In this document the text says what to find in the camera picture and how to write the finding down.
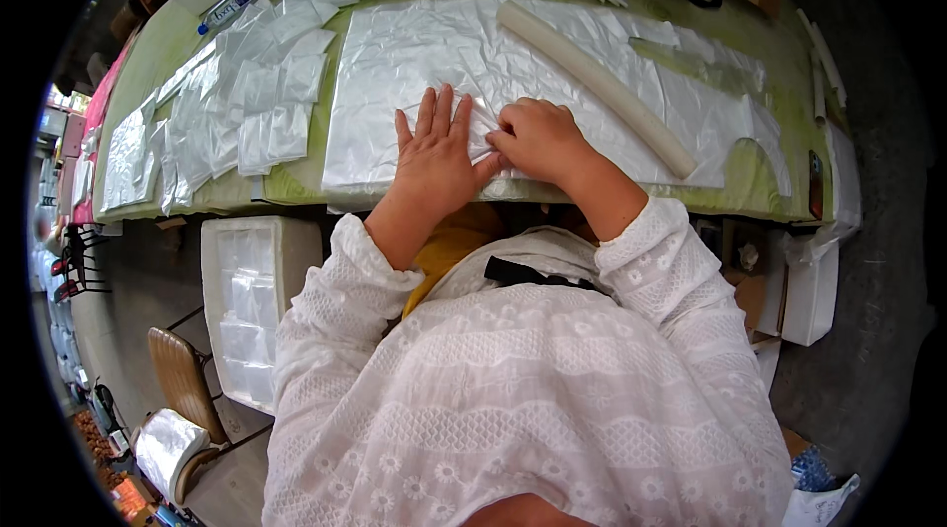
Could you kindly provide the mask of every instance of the woman's left hand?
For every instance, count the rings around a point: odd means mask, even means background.
[[[398,169],[385,197],[364,225],[396,270],[410,267],[434,226],[467,204],[502,169],[500,153],[475,166],[467,155],[473,100],[464,95],[451,119],[454,90],[424,93],[414,135],[404,112],[395,113]]]

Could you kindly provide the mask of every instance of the white pipe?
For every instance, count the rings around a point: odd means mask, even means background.
[[[826,91],[822,82],[822,63],[819,62],[819,53],[814,48],[809,52],[809,59],[812,63],[812,115],[815,117],[815,124],[823,126],[826,123]]]
[[[638,97],[597,60],[589,57],[574,42],[556,32],[511,0],[504,1],[496,12],[496,21],[547,54],[566,71],[571,72],[628,124],[670,171],[680,179],[690,176],[697,162],[674,133],[655,116]]]
[[[806,16],[806,12],[802,11],[802,7],[796,10],[796,14],[799,16],[799,20],[802,20],[802,25],[806,27],[806,32],[809,33],[809,37],[812,39],[812,45],[815,46],[815,50],[819,54],[822,66],[825,67],[826,76],[829,78],[829,84],[835,90],[835,95],[838,96],[838,105],[845,107],[848,94],[845,92],[845,85],[842,84],[842,75],[839,74],[838,67],[835,66],[832,52],[830,52],[826,40],[822,37],[818,24],[809,22],[809,18]]]
[[[832,52],[829,50],[826,40],[822,37],[822,31],[819,30],[819,24],[816,24],[815,22],[812,23],[812,32],[815,34],[815,48],[818,49],[819,58],[822,60],[822,65],[826,69],[826,75],[829,76],[829,84],[832,85],[832,88],[835,90],[835,94],[838,95],[838,105],[845,107],[848,94],[845,93],[845,85],[842,83],[842,75],[839,74],[838,67],[835,66],[835,59],[832,58]]]

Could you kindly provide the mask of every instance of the table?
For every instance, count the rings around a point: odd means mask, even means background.
[[[354,9],[400,1],[405,0],[362,0],[342,8],[323,26],[339,34],[326,50],[330,65],[338,64]],[[594,0],[566,1],[595,3]],[[727,161],[725,188],[646,185],[649,193],[677,198],[695,213],[733,213],[782,222],[812,222],[809,213],[809,151],[818,155],[825,165],[830,163],[830,159],[825,136],[812,120],[811,42],[799,18],[794,15],[795,6],[789,0],[782,0],[779,19],[771,20],[742,0],[725,0],[724,6],[718,10],[700,9],[686,0],[628,0],[628,3],[629,11],[671,21],[704,36],[718,38],[727,46],[764,63],[768,91],[773,96],[771,110],[782,128],[780,145],[793,183],[793,195],[781,197],[763,150],[755,142],[741,139]],[[187,13],[174,0],[168,1],[148,21],[122,65],[102,127],[101,153],[93,192],[96,222],[160,216],[157,200],[100,212],[107,147],[118,123],[207,43],[206,37],[197,34],[200,23],[199,18]],[[314,105],[306,158],[274,166],[268,176],[243,178],[233,169],[199,188],[190,207],[175,208],[172,213],[243,212],[253,207],[254,200],[282,205],[326,202],[320,180],[334,84],[335,71],[330,66],[319,102]],[[167,118],[170,114],[169,103],[156,113],[155,119]],[[833,212],[832,179],[829,175],[824,178],[823,203],[828,217]],[[520,200],[568,201],[561,191],[548,184],[533,180],[517,180],[516,183]],[[161,187],[160,180],[156,186]],[[365,197],[364,204],[370,206],[376,200],[377,197]]]

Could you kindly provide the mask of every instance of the person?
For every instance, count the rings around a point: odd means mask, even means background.
[[[779,524],[789,455],[684,205],[544,100],[504,107],[472,166],[452,101],[428,89],[413,134],[396,113],[390,189],[338,221],[280,323],[263,523]],[[598,247],[501,238],[468,202],[507,166],[559,186]]]

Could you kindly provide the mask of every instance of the floor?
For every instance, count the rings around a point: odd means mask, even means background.
[[[167,326],[203,303],[200,219],[176,232],[153,221],[126,221],[124,237],[94,248],[113,289],[73,300],[79,354],[90,379],[108,385],[129,428],[148,412],[164,408],[148,353],[148,328]],[[210,352],[204,316],[175,329],[194,348]],[[219,393],[213,361],[207,365],[211,393]],[[221,397],[220,419],[232,442],[273,422],[271,416]],[[266,478],[269,432],[210,464],[185,506],[210,527],[259,525]]]
[[[784,346],[771,396],[780,422],[818,444],[833,472],[862,476],[835,523],[846,524],[904,425],[917,350],[934,323],[921,234],[935,152],[917,81],[875,0],[796,1],[819,22],[846,82],[865,225],[842,248],[834,330],[808,348]],[[184,226],[176,249],[152,222],[126,224],[101,250],[115,293],[81,296],[74,317],[87,368],[134,424],[163,405],[145,332],[201,304],[200,231],[198,219]],[[202,318],[178,331],[209,348]],[[226,398],[219,409],[235,438],[269,422]],[[258,524],[265,444],[264,436],[211,467],[187,506],[208,525]]]

